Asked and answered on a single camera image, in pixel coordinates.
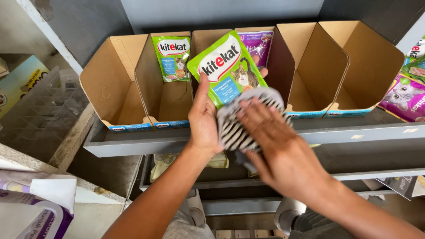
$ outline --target white sneaker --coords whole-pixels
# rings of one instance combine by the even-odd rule
[[[195,194],[195,196],[190,197],[187,199],[187,202],[189,203],[189,212],[190,215],[193,218],[193,221],[195,223],[195,226],[199,226],[203,223],[207,222],[207,219],[205,218],[204,208],[202,207],[201,198],[199,197],[199,190],[191,190],[189,192],[189,195]]]
[[[273,222],[283,233],[289,235],[291,233],[292,221],[295,217],[305,213],[306,209],[307,206],[302,202],[283,197],[276,210]]]

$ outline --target cat image on pouch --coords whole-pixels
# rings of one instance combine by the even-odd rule
[[[387,95],[385,95],[384,100],[397,106],[400,110],[406,111],[408,108],[407,102],[409,102],[414,95],[423,94],[424,92],[424,90],[414,88],[411,85],[398,83],[387,93]]]
[[[184,77],[189,77],[189,70],[187,69],[186,62],[183,58],[176,57],[176,65],[180,70],[184,71]]]
[[[235,78],[235,81],[239,83],[241,86],[250,85],[253,88],[258,87],[260,83],[258,83],[257,76],[251,70],[251,65],[246,57],[241,58],[241,62],[246,61],[246,65],[248,70],[245,70],[242,64],[239,64],[239,68],[236,71],[231,71],[230,73]]]

